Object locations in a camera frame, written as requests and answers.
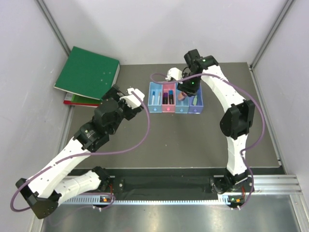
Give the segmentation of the colourful tube pink cap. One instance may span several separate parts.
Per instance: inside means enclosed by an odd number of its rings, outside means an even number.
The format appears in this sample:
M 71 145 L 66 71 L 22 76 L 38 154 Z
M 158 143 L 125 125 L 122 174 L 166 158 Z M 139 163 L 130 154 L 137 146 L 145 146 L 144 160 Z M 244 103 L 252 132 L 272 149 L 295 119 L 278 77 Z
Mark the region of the colourful tube pink cap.
M 181 91 L 181 92 L 178 94 L 177 99 L 178 99 L 179 101 L 183 101 L 186 97 L 187 97 L 186 93 L 184 93 L 184 92 Z

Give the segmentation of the black highlighter blue cap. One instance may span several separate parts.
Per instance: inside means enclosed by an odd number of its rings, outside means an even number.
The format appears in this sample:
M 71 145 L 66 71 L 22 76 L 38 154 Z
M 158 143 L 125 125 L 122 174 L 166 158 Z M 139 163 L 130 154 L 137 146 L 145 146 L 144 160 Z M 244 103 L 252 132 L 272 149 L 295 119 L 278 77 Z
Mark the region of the black highlighter blue cap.
M 169 104 L 173 105 L 174 104 L 174 92 L 173 92 L 173 90 L 169 90 L 168 95 L 169 95 Z

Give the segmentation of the pink drawer box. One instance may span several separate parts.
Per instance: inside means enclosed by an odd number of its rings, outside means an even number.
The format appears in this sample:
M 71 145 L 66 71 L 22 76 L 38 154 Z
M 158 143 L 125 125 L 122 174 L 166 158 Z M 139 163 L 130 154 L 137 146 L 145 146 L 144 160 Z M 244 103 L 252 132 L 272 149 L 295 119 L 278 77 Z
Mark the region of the pink drawer box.
M 162 87 L 162 112 L 163 113 L 174 113 L 175 112 L 175 97 L 176 97 L 175 84 L 164 84 Z

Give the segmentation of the purple drawer box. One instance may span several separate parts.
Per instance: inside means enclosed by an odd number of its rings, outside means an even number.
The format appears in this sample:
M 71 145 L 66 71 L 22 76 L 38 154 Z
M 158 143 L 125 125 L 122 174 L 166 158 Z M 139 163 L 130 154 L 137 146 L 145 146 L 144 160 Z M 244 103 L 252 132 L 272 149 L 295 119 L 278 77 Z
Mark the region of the purple drawer box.
M 194 96 L 189 97 L 189 110 L 188 110 L 189 114 L 200 114 L 202 112 L 203 108 L 204 108 L 201 87 L 197 91 L 196 95 L 197 95 L 197 98 L 198 98 L 196 106 L 192 105 L 192 101 L 193 101 Z

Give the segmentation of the light blue drawer box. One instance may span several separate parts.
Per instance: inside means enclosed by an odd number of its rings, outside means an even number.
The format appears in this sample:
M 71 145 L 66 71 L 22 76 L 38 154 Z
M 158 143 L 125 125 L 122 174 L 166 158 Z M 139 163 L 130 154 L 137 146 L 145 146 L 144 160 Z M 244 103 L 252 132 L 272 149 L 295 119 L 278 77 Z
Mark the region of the light blue drawer box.
M 152 92 L 155 91 L 155 101 L 152 105 Z M 158 94 L 161 92 L 161 104 L 157 104 Z M 148 94 L 148 110 L 150 113 L 161 113 L 162 112 L 162 85 L 150 82 L 149 83 L 149 94 Z
M 181 92 L 176 89 L 175 113 L 177 113 L 177 114 L 187 114 L 188 110 L 189 110 L 189 98 L 185 97 L 183 100 L 179 100 L 178 96 L 180 94 L 181 94 Z

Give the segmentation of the black marker purple cap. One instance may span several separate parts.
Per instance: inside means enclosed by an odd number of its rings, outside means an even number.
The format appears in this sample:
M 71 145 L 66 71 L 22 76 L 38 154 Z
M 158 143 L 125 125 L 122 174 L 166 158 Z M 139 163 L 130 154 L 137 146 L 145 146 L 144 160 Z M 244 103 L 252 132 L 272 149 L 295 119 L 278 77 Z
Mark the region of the black marker purple cap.
M 162 97 L 162 104 L 168 104 L 168 103 L 169 103 L 169 95 L 167 92 L 164 92 Z

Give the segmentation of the white marker blue cap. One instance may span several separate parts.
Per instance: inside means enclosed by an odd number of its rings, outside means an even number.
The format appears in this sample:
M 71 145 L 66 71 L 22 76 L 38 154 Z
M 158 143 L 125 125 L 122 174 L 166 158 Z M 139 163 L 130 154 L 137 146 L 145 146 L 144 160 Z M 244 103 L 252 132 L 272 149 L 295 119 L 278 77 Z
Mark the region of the white marker blue cap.
M 152 92 L 152 105 L 154 105 L 155 102 L 155 91 Z

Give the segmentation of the red and green folder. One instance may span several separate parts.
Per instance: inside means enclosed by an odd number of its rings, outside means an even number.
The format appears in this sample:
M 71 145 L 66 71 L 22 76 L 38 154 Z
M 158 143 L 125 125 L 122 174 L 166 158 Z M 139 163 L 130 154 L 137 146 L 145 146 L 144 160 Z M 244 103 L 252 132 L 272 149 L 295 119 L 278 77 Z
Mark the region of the red and green folder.
M 79 96 L 73 93 L 67 93 L 63 101 L 65 105 L 98 107 L 100 100 Z

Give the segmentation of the green ring binder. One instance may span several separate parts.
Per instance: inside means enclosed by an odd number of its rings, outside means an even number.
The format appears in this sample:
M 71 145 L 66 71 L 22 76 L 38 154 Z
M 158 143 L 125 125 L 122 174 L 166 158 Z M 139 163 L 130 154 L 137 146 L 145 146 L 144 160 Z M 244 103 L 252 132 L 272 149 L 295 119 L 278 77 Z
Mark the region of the green ring binder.
M 75 46 L 54 87 L 99 100 L 116 83 L 119 71 L 118 60 Z

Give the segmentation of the white pencil orange tip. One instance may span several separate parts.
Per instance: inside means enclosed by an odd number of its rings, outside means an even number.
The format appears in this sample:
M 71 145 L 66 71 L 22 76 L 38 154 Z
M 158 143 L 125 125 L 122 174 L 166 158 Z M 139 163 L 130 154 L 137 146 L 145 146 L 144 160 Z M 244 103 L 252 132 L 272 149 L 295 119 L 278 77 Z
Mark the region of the white pencil orange tip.
M 161 92 L 159 92 L 159 94 L 158 94 L 157 104 L 158 105 L 161 104 Z

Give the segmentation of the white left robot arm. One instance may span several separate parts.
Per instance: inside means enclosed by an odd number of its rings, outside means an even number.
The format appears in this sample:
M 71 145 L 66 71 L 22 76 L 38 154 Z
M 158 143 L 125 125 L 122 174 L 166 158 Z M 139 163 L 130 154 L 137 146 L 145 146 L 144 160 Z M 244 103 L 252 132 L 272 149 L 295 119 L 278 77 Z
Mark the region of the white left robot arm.
M 40 172 L 29 179 L 21 178 L 16 187 L 38 219 L 51 215 L 65 201 L 87 192 L 100 193 L 111 186 L 106 169 L 99 166 L 78 177 L 65 177 L 83 160 L 97 155 L 123 119 L 131 120 L 145 108 L 145 95 L 137 88 L 123 93 L 113 85 L 94 109 L 92 119 L 83 124 L 63 150 Z

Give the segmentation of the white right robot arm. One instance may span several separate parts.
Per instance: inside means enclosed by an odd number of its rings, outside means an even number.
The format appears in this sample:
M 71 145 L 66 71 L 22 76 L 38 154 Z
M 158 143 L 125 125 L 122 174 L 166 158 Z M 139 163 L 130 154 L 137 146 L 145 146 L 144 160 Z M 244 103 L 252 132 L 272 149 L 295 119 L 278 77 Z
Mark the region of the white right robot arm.
M 241 96 L 223 74 L 219 63 L 213 56 L 202 57 L 198 50 L 184 55 L 188 73 L 176 71 L 174 78 L 180 82 L 178 100 L 197 95 L 200 82 L 206 83 L 219 100 L 224 110 L 220 129 L 227 139 L 228 162 L 225 185 L 230 191 L 237 191 L 248 177 L 244 164 L 244 154 L 249 129 L 253 123 L 255 105 L 253 101 Z

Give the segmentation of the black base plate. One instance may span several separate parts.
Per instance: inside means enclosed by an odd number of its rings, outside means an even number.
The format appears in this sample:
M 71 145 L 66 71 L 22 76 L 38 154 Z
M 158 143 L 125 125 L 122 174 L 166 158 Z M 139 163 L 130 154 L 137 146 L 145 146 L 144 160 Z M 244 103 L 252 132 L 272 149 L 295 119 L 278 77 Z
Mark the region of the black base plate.
M 198 193 L 249 193 L 253 187 L 251 178 L 232 185 L 223 176 L 117 176 L 106 185 L 112 193 L 145 194 L 167 193 L 169 190 Z

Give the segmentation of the aluminium frame post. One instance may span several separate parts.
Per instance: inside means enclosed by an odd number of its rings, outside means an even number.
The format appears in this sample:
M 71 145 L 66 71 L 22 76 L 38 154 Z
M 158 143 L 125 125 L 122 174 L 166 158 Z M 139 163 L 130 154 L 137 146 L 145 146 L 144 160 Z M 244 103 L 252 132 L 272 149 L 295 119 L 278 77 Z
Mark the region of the aluminium frame post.
M 48 25 L 50 26 L 51 30 L 53 31 L 55 37 L 57 38 L 58 42 L 60 43 L 60 46 L 64 50 L 65 54 L 67 56 L 70 55 L 71 49 L 69 45 L 67 44 L 63 34 L 61 33 L 54 17 L 52 16 L 48 6 L 46 5 L 45 1 L 43 0 L 35 0 L 34 1 L 38 8 L 40 9 L 41 13 L 43 14 L 45 20 L 47 21 Z
M 260 59 L 262 58 L 263 54 L 266 52 L 267 48 L 269 47 L 272 39 L 274 38 L 276 32 L 280 28 L 282 22 L 286 18 L 287 14 L 289 13 L 292 5 L 295 3 L 295 0 L 286 0 L 284 5 L 282 6 L 279 14 L 276 16 L 274 23 L 270 27 L 269 32 L 267 33 L 265 39 L 263 40 L 260 48 L 258 49 L 257 54 L 254 56 L 252 63 L 249 65 L 249 69 L 253 71 L 256 66 L 258 65 Z

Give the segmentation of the aluminium frame post left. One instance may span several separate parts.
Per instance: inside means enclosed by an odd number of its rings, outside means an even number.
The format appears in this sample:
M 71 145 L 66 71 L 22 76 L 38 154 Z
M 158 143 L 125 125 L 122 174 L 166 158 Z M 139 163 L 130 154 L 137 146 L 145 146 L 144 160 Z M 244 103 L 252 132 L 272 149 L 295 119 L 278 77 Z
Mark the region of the aluminium frame post left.
M 46 5 L 45 1 L 43 0 L 35 0 L 34 1 L 38 8 L 40 9 L 41 13 L 43 14 L 45 20 L 47 21 L 48 25 L 50 26 L 51 30 L 53 31 L 55 37 L 57 38 L 58 42 L 60 43 L 60 46 L 64 50 L 65 54 L 67 56 L 70 55 L 71 49 L 69 45 L 67 44 L 63 34 L 61 33 L 54 17 L 52 16 L 48 6 Z

